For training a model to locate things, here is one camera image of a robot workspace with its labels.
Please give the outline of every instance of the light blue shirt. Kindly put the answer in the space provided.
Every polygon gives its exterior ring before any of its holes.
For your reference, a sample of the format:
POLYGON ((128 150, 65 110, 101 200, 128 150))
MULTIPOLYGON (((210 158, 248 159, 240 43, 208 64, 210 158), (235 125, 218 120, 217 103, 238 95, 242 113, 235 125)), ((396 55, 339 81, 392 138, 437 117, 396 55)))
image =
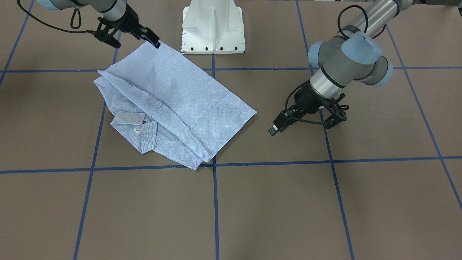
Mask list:
POLYGON ((138 151, 191 169, 209 162, 256 111, 168 45, 142 44, 94 82, 111 125, 138 151))

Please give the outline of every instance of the blue tape line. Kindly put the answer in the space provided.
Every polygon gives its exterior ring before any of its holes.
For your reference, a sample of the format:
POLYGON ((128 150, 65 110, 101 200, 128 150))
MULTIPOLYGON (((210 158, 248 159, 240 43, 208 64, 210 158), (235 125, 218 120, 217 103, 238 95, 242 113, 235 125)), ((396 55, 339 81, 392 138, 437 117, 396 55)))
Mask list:
POLYGON ((293 68, 216 68, 219 71, 239 71, 239 70, 308 70, 309 67, 293 67, 293 68))
POLYGON ((215 71, 217 69, 215 68, 215 54, 212 54, 212 77, 215 78, 215 71))
MULTIPOLYGON (((303 39, 304 39, 304 42, 305 42, 306 55, 307 55, 307 58, 308 58, 309 49, 308 49, 308 44, 307 44, 306 37, 305 37, 305 29, 303 27, 302 15, 300 13, 300 6, 298 4, 298 1, 295 1, 295 2, 297 4, 298 18, 300 20, 300 26, 302 28, 303 39)), ((310 72, 311 72, 311 75, 314 74, 311 64, 310 64, 310 72)), ((322 116, 322 111, 321 110, 319 111, 319 116, 321 117, 321 122, 324 122, 324 117, 322 116)), ((333 157, 332 157, 332 152, 331 152, 330 144, 329 144, 329 136, 327 135, 327 130, 324 127, 323 127, 323 129, 324 129, 324 135, 326 137, 326 146, 327 146, 327 152, 329 154, 329 163, 330 163, 330 167, 332 169, 332 175, 334 177, 335 188, 337 190, 337 198, 339 200, 340 211, 341 211, 342 219, 343 219, 343 226, 345 228, 346 240, 348 242, 348 248, 350 250, 351 259, 354 260, 353 246, 352 246, 351 239, 350 239, 350 231, 348 230, 347 217, 345 215, 345 210, 343 208, 342 196, 341 196, 341 193, 340 193, 339 183, 338 183, 338 180, 337 180, 337 173, 335 172, 334 160, 333 160, 333 157)))
POLYGON ((462 156, 443 156, 443 160, 460 160, 462 156))
POLYGON ((0 171, 0 174, 13 174, 13 173, 69 173, 69 172, 88 172, 88 171, 91 171, 91 168, 6 170, 6 171, 0 171))
POLYGON ((213 158, 213 201, 215 208, 215 259, 220 259, 219 223, 218 223, 218 186, 217 186, 217 157, 213 158))
POLYGON ((96 72, 98 69, 7 70, 6 73, 96 72))
POLYGON ((384 161, 431 161, 440 160, 439 157, 409 157, 409 158, 382 158, 382 159, 351 159, 351 160, 334 160, 334 163, 351 163, 351 162, 384 162, 384 161))
MULTIPOLYGON (((321 116, 321 121, 324 122, 324 116, 322 115, 321 110, 319 111, 319 115, 321 116)), ((332 175, 334 177, 335 189, 337 190, 337 198, 339 200, 340 212, 342 214, 342 219, 343 219, 343 226, 345 227, 345 234, 346 234, 346 240, 348 242, 348 248, 350 249, 350 257, 351 257, 352 260, 354 260, 353 245, 351 243, 350 231, 348 230, 347 217, 345 215, 345 209, 343 207, 342 195, 340 193, 340 187, 339 187, 339 182, 338 182, 338 179, 337 179, 337 173, 335 171, 334 159, 332 157, 332 151, 330 149, 329 137, 327 135, 327 130, 325 128, 324 128, 324 135, 326 136, 327 152, 329 153, 330 167, 332 168, 332 175)))
MULTIPOLYGON (((215 54, 212 54, 212 77, 215 79, 215 54)), ((220 259, 220 241, 218 226, 218 187, 217 187, 217 156, 213 157, 213 205, 215 210, 215 259, 220 259)))
MULTIPOLYGON (((213 164, 201 164, 199 168, 213 167, 213 164)), ((153 165, 153 166, 126 166, 126 167, 96 167, 95 172, 101 171, 126 171, 126 170, 157 170, 157 169, 182 169, 183 165, 153 165)))
MULTIPOLYGON (((293 68, 215 68, 215 71, 242 71, 242 70, 317 70, 314 67, 293 68)), ((462 69, 462 67, 393 67, 393 69, 462 69)), ((43 70, 7 70, 4 73, 49 73, 49 72, 97 72, 104 69, 43 69, 43 70)), ((203 68, 203 71, 213 71, 213 68, 203 68)))
POLYGON ((404 67, 405 69, 462 69, 462 67, 404 67))
MULTIPOLYGON (((32 2, 30 2, 30 6, 29 6, 29 10, 28 10, 29 12, 31 12, 33 6, 34 6, 34 0, 32 0, 32 2)), ((19 39, 21 38, 21 36, 22 36, 22 34, 24 32, 24 28, 26 27, 26 23, 27 23, 28 20, 29 20, 29 15, 26 14, 26 18, 24 19, 23 26, 21 27, 21 30, 19 31, 18 37, 16 38, 16 42, 14 43, 13 49, 11 50, 10 56, 8 57, 8 61, 6 62, 5 69, 3 69, 3 73, 2 73, 2 75, 0 77, 0 85, 3 82, 3 79, 5 78, 6 71, 8 70, 8 67, 10 66, 11 59, 13 58, 14 51, 16 50, 16 47, 18 46, 19 39)))
POLYGON ((80 238, 82 237, 82 230, 84 227, 86 208, 88 205, 88 197, 90 196, 90 188, 91 188, 92 180, 93 180, 93 171, 90 172, 90 176, 88 177, 88 184, 87 184, 87 189, 85 193, 84 207, 82 209, 82 216, 80 217, 79 233, 77 234, 77 241, 75 243, 73 260, 77 260, 77 254, 79 253, 80 238))
POLYGON ((217 163, 217 167, 266 166, 266 165, 297 165, 297 164, 323 164, 323 163, 330 163, 330 161, 235 162, 235 163, 217 163))
MULTIPOLYGON (((439 157, 408 157, 408 158, 378 158, 378 159, 350 159, 334 160, 334 163, 352 162, 387 162, 387 161, 432 161, 440 160, 439 157)), ((443 160, 462 160, 462 156, 443 156, 443 160)), ((217 167, 237 166, 268 166, 268 165, 298 165, 298 164, 327 164, 330 161, 272 161, 272 162, 236 162, 217 163, 217 167)), ((213 167, 213 164, 201 164, 199 168, 213 167)), ((30 170, 4 170, 0 174, 14 173, 66 173, 66 172, 88 172, 88 171, 125 171, 125 170, 154 170, 154 169, 176 169, 186 168, 183 165, 153 165, 153 166, 123 166, 123 167, 95 167, 95 168, 63 168, 63 169, 30 169, 30 170)))
MULTIPOLYGON (((300 27, 302 29, 302 36, 303 36, 303 42, 305 44, 305 50, 306 50, 306 58, 308 59, 308 52, 309 52, 309 49, 308 49, 308 42, 306 41, 306 36, 305 36, 305 27, 303 26, 303 20, 302 20, 302 14, 300 12, 300 5, 298 4, 298 0, 295 1, 295 4, 297 5, 297 13, 298 13, 298 19, 300 21, 300 27)), ((313 72, 313 66, 310 64, 310 62, 308 62, 308 65, 310 66, 308 69, 310 70, 311 72, 311 76, 314 74, 313 72)))
POLYGON ((398 54, 398 58, 400 59, 401 65, 404 68, 404 73, 406 74, 407 81, 409 82, 409 85, 411 87, 411 90, 412 90, 412 93, 414 95, 417 106, 419 107, 420 113, 422 114, 422 118, 425 121, 425 125, 427 126, 428 132, 430 133, 430 137, 432 138, 433 144, 435 145, 435 149, 436 149, 436 151, 438 153, 438 156, 439 156, 439 158, 441 160, 441 164, 443 165, 443 169, 446 172, 446 176, 448 177, 449 183, 450 183, 450 185, 452 187, 452 191, 454 192, 454 195, 456 196, 456 200, 459 203, 459 207, 462 210, 462 201, 461 201, 461 199, 459 197, 459 194, 457 193, 456 186, 454 186, 451 175, 449 174, 449 171, 448 171, 448 169, 446 167, 446 163, 444 162, 443 156, 441 155, 441 151, 440 151, 440 149, 438 147, 438 144, 436 143, 435 136, 433 135, 432 129, 430 128, 430 124, 427 121, 427 117, 425 116, 422 105, 420 104, 419 98, 417 97, 417 92, 414 89, 414 85, 412 84, 411 78, 409 77, 409 74, 407 73, 406 66, 404 66, 404 62, 403 62, 403 59, 402 59, 402 57, 400 55, 400 52, 398 50, 398 46, 396 45, 396 42, 393 39, 393 35, 391 35, 390 28, 388 27, 388 25, 386 27, 387 27, 388 34, 390 35, 391 42, 393 43, 393 46, 395 47, 396 53, 398 54))
MULTIPOLYGON (((98 155, 99 141, 100 141, 100 138, 101 138, 101 132, 103 130, 104 110, 105 109, 106 109, 106 102, 103 105, 103 112, 101 113, 101 119, 99 121, 98 136, 96 137, 96 144, 95 144, 95 153, 93 155, 93 160, 91 162, 92 169, 96 165, 96 157, 98 155)), ((79 253, 80 239, 82 237, 82 230, 83 230, 83 227, 84 227, 85 214, 86 214, 86 208, 87 208, 87 205, 88 205, 88 198, 90 196, 90 189, 91 189, 91 182, 93 180, 93 173, 94 173, 94 170, 91 170, 90 171, 90 176, 88 176, 87 190, 86 190, 86 193, 85 193, 85 200, 84 200, 84 206, 83 206, 83 209, 82 209, 82 216, 80 217, 79 232, 77 234, 77 241, 75 243, 73 260, 77 259, 77 254, 79 253)))

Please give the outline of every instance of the gray robot arm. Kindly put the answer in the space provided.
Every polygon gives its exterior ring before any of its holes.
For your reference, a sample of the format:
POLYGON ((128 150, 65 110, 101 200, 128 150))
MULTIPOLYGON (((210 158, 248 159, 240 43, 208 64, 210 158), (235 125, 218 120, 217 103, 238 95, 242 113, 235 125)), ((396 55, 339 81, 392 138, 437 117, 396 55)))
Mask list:
POLYGON ((345 110, 348 106, 339 105, 345 97, 343 89, 353 80, 379 86, 385 84, 393 73, 392 64, 382 56, 382 49, 371 37, 385 29, 384 26, 401 11, 422 3, 458 6, 461 1, 376 0, 363 9, 365 14, 358 15, 348 25, 340 28, 339 23, 337 35, 328 42, 317 42, 310 48, 310 64, 319 70, 289 95, 285 109, 273 121, 269 133, 275 135, 297 121, 322 124, 326 129, 346 121, 345 110), (295 104, 288 108, 287 103, 293 94, 295 104), (301 119, 305 114, 315 114, 321 108, 331 113, 324 122, 301 119))
POLYGON ((102 17, 98 18, 100 23, 94 32, 95 38, 112 47, 120 47, 119 41, 114 37, 117 31, 130 33, 138 40, 144 39, 156 48, 160 46, 159 37, 149 28, 139 24, 138 15, 125 0, 38 0, 38 2, 49 10, 80 9, 90 5, 102 14, 102 17))

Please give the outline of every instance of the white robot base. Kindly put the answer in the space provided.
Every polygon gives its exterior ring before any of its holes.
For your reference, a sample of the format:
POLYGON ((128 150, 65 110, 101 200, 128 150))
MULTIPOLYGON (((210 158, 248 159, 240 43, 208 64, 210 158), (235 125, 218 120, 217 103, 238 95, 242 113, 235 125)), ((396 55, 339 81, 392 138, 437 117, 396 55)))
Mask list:
POLYGON ((234 0, 192 0, 183 10, 182 53, 245 51, 242 9, 234 0))

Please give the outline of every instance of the robot cable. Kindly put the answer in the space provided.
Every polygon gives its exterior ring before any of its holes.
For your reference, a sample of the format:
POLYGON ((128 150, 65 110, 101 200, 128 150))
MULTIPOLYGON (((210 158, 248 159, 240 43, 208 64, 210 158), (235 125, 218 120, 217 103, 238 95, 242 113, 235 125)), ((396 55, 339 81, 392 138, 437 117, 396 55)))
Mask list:
POLYGON ((294 89, 294 90, 290 93, 290 95, 287 97, 287 99, 286 99, 286 105, 285 105, 285 107, 284 107, 284 108, 286 109, 287 115, 288 115, 290 118, 292 118, 293 120, 295 120, 295 121, 299 121, 299 122, 303 122, 303 123, 308 123, 308 124, 322 124, 322 122, 316 122, 316 121, 303 120, 303 119, 296 118, 296 117, 294 117, 294 116, 290 113, 289 109, 287 108, 287 104, 289 103, 290 97, 291 97, 298 89, 300 89, 302 86, 303 86, 303 84, 300 85, 300 86, 298 86, 298 87, 297 87, 296 89, 294 89))
MULTIPOLYGON (((43 24, 43 25, 46 25, 46 26, 48 26, 48 27, 50 27, 50 28, 53 28, 53 29, 58 30, 58 31, 68 32, 68 33, 90 33, 90 34, 92 34, 92 35, 95 34, 95 31, 91 31, 91 30, 85 30, 85 31, 70 31, 70 30, 58 28, 58 27, 53 26, 53 25, 49 25, 49 24, 43 22, 42 20, 40 20, 39 18, 35 17, 34 15, 32 15, 30 12, 28 12, 28 11, 21 5, 21 0, 17 0, 16 2, 17 2, 17 4, 18 4, 18 6, 19 6, 26 14, 28 14, 30 17, 32 17, 33 19, 35 19, 37 22, 39 22, 39 23, 41 23, 41 24, 43 24)), ((78 11, 78 10, 75 11, 75 10, 74 10, 74 13, 73 13, 72 18, 71 18, 71 27, 72 27, 73 29, 78 29, 78 28, 80 28, 80 25, 81 25, 80 11, 78 11), (73 22, 74 22, 74 18, 75 18, 75 14, 76 14, 76 13, 79 15, 79 25, 78 25, 78 26, 74 26, 74 25, 73 25, 73 22)))
MULTIPOLYGON (((364 8, 362 8, 362 7, 358 6, 358 5, 352 5, 352 6, 349 6, 349 7, 345 8, 345 9, 343 9, 343 10, 340 12, 340 14, 339 14, 339 16, 338 16, 338 18, 337 18, 337 27, 339 28, 340 34, 342 34, 342 36, 345 37, 345 39, 347 39, 347 40, 348 40, 350 37, 348 37, 348 36, 343 32, 343 29, 342 29, 341 26, 340 26, 340 18, 342 17, 342 14, 343 14, 346 10, 348 10, 348 9, 350 9, 350 8, 357 8, 357 9, 359 9, 359 10, 361 10, 361 11, 363 12, 364 18, 365 18, 365 20, 366 20, 366 26, 365 26, 365 28, 364 28, 364 33, 367 32, 367 29, 368 29, 368 27, 369 27, 369 17, 367 17, 367 12, 366 12, 366 10, 365 10, 364 8)), ((381 30, 377 35, 375 35, 374 37, 372 37, 372 39, 375 39, 375 38, 377 38, 379 35, 381 35, 382 32, 385 31, 385 27, 386 27, 386 25, 384 25, 383 28, 382 28, 382 30, 381 30)))

